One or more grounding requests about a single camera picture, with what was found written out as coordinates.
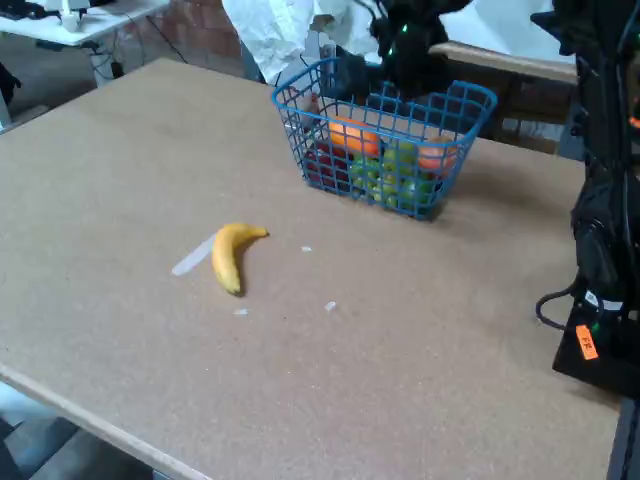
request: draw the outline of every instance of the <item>white desk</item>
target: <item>white desk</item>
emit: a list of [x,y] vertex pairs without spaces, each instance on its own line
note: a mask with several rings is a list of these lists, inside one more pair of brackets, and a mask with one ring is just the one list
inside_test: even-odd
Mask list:
[[[0,17],[0,32],[13,33],[24,37],[58,43],[69,47],[79,47],[89,40],[98,40],[142,17],[153,15],[169,7],[170,0],[120,0],[104,7],[90,8],[82,18],[77,32],[65,30],[57,17],[42,20],[22,19],[18,21]],[[91,56],[98,86],[104,77],[111,76],[110,62],[104,56]],[[7,107],[0,95],[0,132],[10,123]]]

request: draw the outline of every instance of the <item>yellow banana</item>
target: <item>yellow banana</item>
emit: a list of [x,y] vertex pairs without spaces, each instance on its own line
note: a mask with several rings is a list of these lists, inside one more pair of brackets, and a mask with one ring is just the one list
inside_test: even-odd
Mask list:
[[240,274],[236,266],[235,248],[252,238],[267,235],[269,232],[265,228],[246,223],[231,223],[218,230],[213,241],[211,259],[216,278],[227,292],[234,295],[240,293]]

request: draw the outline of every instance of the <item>black cable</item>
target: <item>black cable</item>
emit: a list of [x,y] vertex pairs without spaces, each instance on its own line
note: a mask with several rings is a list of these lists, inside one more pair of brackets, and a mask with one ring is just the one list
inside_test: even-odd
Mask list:
[[366,3],[364,3],[362,0],[353,0],[355,3],[357,3],[358,5],[366,8],[367,10],[369,10],[369,13],[371,14],[371,19],[375,20],[376,19],[376,14],[374,13],[373,9],[367,5]]
[[131,16],[127,12],[122,12],[122,13],[124,13],[127,16],[127,18],[131,20],[133,27],[136,29],[136,36],[138,37],[138,44],[140,45],[140,55],[142,57],[140,59],[140,63],[142,63],[142,65],[145,65],[147,63],[147,52],[144,49],[144,42],[142,41],[142,35],[140,34],[140,27],[138,27],[138,24],[135,22],[133,18],[131,18]]
[[[104,61],[102,63],[100,63],[99,65],[93,65],[93,64],[91,65],[91,68],[93,69],[93,71],[95,73],[97,73],[98,75],[100,75],[105,80],[114,80],[114,78],[105,76],[99,69],[102,68],[103,66],[105,66],[111,60],[113,60],[113,55],[116,52],[116,48],[118,48],[117,45],[118,45],[118,32],[115,32],[113,34],[113,44],[111,45],[111,51],[108,52],[108,54],[106,54],[107,58],[105,58]],[[100,54],[100,53],[98,53],[98,51],[96,49],[93,49],[93,55],[92,56],[99,56],[99,55],[105,55],[105,54],[104,53]]]
[[555,300],[556,298],[562,298],[566,295],[571,294],[573,291],[575,291],[577,286],[578,286],[578,277],[576,276],[575,280],[571,283],[571,285],[569,285],[564,290],[560,290],[559,292],[548,293],[547,295],[544,295],[542,298],[540,298],[540,300],[536,302],[536,317],[538,318],[538,320],[540,320],[542,323],[544,323],[548,327],[564,331],[565,329],[564,325],[558,322],[554,322],[553,320],[545,317],[542,314],[542,307],[547,302],[550,302],[551,300]]
[[147,20],[149,21],[149,23],[151,24],[151,26],[153,26],[153,28],[155,28],[155,29],[156,29],[156,31],[157,31],[157,32],[158,32],[158,34],[159,34],[159,35],[164,39],[164,41],[165,41],[165,42],[167,42],[167,44],[171,47],[171,49],[172,49],[174,52],[176,52],[176,55],[178,55],[178,56],[180,57],[180,59],[181,59],[184,63],[186,63],[187,65],[189,65],[189,62],[187,62],[187,61],[185,60],[185,58],[184,58],[184,57],[182,56],[182,54],[180,53],[180,50],[178,50],[178,49],[175,47],[175,45],[174,45],[173,43],[171,43],[171,40],[169,40],[169,39],[166,37],[166,35],[165,35],[164,33],[162,33],[162,30],[160,30],[160,29],[158,28],[158,26],[157,26],[155,23],[153,23],[153,21],[151,20],[151,18],[147,17]]

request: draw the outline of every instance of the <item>wooden table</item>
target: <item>wooden table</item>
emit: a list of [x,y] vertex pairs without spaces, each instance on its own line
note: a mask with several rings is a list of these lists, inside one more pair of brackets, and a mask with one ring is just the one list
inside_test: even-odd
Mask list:
[[578,82],[575,62],[564,63],[515,57],[458,42],[442,43],[432,47],[430,51],[444,53],[450,60],[471,63],[480,67],[495,68],[496,70],[564,83],[576,84]]
[[[533,319],[577,163],[478,140],[417,222],[307,187],[267,87],[168,61],[0,159],[0,377],[174,478],[604,477],[617,404]],[[171,274],[239,220],[271,231],[244,298]]]

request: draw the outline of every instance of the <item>floor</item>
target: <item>floor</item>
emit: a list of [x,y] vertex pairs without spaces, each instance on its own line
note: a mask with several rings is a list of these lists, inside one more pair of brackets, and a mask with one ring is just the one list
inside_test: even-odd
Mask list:
[[[119,41],[118,57],[127,71],[142,63],[140,44]],[[145,63],[159,57],[177,59],[163,44],[145,44]],[[242,63],[198,52],[183,52],[189,63],[242,76]],[[23,86],[9,110],[15,117],[37,106],[53,109],[95,88],[85,52],[36,48],[30,39],[0,36],[0,61]],[[33,480],[143,480],[152,472],[125,453],[76,429],[62,419],[34,419],[20,424],[5,439],[16,463]],[[7,472],[0,472],[7,479]]]
[[[163,43],[149,42],[143,45],[144,61],[156,58],[178,57]],[[190,64],[230,75],[242,76],[239,60],[226,59],[199,52],[182,52]],[[117,57],[132,70],[141,64],[140,44],[132,39],[118,41]],[[0,61],[23,84],[15,91],[9,105],[12,116],[39,105],[55,108],[95,88],[92,68],[86,53],[79,49],[65,48],[53,52],[36,48],[35,41],[13,35],[0,36]]]

